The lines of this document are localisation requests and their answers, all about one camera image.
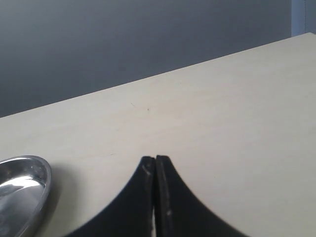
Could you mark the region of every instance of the metal bowl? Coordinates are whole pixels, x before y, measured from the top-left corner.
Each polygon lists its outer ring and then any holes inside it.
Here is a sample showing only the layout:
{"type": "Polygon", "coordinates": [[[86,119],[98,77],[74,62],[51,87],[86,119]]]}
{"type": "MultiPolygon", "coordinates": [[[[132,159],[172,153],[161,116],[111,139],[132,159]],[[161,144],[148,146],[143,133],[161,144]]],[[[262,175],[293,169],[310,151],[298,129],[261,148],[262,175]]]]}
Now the metal bowl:
{"type": "Polygon", "coordinates": [[[51,168],[36,156],[0,161],[0,237],[29,237],[51,189],[51,168]]]}

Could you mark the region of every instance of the table surface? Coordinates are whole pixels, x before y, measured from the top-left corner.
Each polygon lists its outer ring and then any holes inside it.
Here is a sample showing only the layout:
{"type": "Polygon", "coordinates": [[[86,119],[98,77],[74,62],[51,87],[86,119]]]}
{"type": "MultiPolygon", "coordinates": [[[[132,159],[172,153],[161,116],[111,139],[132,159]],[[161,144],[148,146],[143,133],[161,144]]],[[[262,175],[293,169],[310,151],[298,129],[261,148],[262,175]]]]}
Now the table surface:
{"type": "Polygon", "coordinates": [[[39,236],[84,224],[157,154],[245,234],[315,236],[315,102],[316,36],[305,34],[0,118],[0,156],[53,168],[39,236]]]}

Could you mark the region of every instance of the wooden table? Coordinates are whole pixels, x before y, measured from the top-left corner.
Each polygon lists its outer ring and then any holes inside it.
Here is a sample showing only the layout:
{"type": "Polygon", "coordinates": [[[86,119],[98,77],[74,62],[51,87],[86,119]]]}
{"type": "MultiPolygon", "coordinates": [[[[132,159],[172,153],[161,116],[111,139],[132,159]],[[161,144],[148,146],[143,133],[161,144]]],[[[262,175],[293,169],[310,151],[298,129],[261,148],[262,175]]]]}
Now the wooden table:
{"type": "Polygon", "coordinates": [[[315,107],[316,36],[306,34],[1,118],[0,156],[53,168],[39,236],[84,224],[156,154],[245,234],[316,236],[315,107]]]}

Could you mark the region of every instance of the scratch mark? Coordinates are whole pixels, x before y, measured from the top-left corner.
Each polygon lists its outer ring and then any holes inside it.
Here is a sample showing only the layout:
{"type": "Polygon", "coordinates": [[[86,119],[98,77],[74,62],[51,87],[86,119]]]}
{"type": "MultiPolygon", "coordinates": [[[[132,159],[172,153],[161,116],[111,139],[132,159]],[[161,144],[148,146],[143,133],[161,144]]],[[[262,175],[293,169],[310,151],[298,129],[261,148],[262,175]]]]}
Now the scratch mark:
{"type": "Polygon", "coordinates": [[[151,173],[146,169],[146,167],[144,165],[142,165],[142,168],[147,175],[151,175],[151,173]]]}

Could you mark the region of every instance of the black curved piece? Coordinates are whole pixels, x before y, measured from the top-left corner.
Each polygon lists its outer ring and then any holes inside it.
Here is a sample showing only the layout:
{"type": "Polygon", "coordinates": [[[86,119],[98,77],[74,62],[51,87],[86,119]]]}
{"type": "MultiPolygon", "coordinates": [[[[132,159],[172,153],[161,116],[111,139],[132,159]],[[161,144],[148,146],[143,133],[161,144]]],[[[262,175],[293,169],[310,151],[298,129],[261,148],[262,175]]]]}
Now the black curved piece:
{"type": "Polygon", "coordinates": [[[143,157],[120,194],[67,237],[151,237],[155,159],[143,157]]]}
{"type": "Polygon", "coordinates": [[[169,157],[157,156],[154,187],[157,237],[245,237],[194,196],[169,157]]]}

